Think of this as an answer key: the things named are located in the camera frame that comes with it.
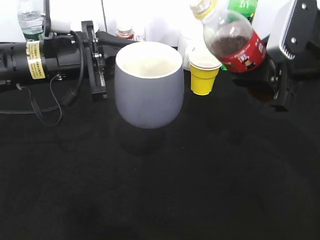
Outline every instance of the metal bracket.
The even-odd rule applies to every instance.
[[[87,60],[91,94],[94,101],[101,101],[107,98],[104,76],[106,61],[98,47],[99,40],[97,39],[93,22],[83,21],[81,24],[84,54]]]

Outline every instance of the screw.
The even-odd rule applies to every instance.
[[[56,79],[57,79],[58,81],[62,81],[62,76],[61,76],[60,74],[57,74],[57,75],[56,75]]]
[[[102,54],[95,52],[95,53],[93,54],[93,57],[94,57],[95,59],[102,58]]]

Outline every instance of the warning label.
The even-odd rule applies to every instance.
[[[41,62],[40,41],[30,41],[26,44],[26,58],[33,79],[45,79],[45,71]]]

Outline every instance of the water bottle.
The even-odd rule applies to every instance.
[[[18,0],[18,21],[27,41],[44,39],[42,12],[42,0]]]

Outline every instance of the black cloth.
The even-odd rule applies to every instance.
[[[226,72],[194,95],[185,72],[177,119],[144,130],[119,115],[112,76],[106,101],[86,83],[57,127],[0,115],[1,240],[320,238],[320,82],[275,113]],[[21,91],[0,105],[30,108]]]

